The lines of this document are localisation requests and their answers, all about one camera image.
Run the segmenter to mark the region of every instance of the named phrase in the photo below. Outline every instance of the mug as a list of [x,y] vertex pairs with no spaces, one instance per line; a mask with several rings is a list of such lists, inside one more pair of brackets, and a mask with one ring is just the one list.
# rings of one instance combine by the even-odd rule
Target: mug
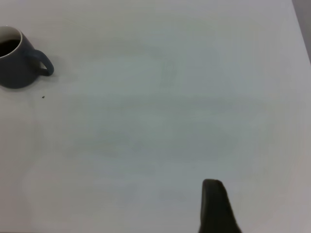
[[0,27],[0,85],[23,88],[40,75],[50,76],[53,72],[54,67],[47,56],[35,50],[19,29]]

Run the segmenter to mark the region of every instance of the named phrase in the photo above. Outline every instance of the mug handle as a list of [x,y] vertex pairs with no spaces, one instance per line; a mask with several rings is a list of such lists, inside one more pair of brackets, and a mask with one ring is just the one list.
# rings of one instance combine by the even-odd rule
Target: mug handle
[[30,50],[26,53],[26,57],[39,60],[45,65],[46,69],[41,68],[40,74],[43,76],[51,76],[54,73],[54,66],[48,57],[39,50]]

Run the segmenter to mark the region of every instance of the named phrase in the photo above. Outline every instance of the coffee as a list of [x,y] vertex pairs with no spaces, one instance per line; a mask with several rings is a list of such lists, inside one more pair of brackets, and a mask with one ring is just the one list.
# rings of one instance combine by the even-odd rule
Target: coffee
[[0,43],[0,57],[8,55],[19,45],[20,40],[7,40]]

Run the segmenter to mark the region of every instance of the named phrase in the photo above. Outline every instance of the mug rim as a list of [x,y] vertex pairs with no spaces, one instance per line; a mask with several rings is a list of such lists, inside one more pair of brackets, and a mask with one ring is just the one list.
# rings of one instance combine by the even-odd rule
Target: mug rim
[[12,26],[9,26],[9,25],[0,26],[0,28],[12,28],[12,29],[17,30],[17,31],[19,32],[19,34],[20,34],[20,42],[19,42],[19,44],[17,45],[17,47],[16,47],[13,51],[11,51],[10,53],[8,53],[7,55],[4,55],[4,56],[0,57],[0,59],[1,59],[1,58],[3,58],[3,57],[6,57],[6,56],[12,54],[13,52],[15,52],[15,51],[20,47],[21,42],[23,41],[23,34],[21,33],[21,30],[20,30],[20,29],[15,28],[15,27],[12,27]]

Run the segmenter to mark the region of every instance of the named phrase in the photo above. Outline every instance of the table surface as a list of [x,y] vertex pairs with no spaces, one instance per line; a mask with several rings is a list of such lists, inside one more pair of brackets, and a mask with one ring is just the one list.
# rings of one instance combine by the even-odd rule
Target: table surface
[[311,66],[290,0],[2,0],[55,66],[0,89],[0,231],[310,232]]

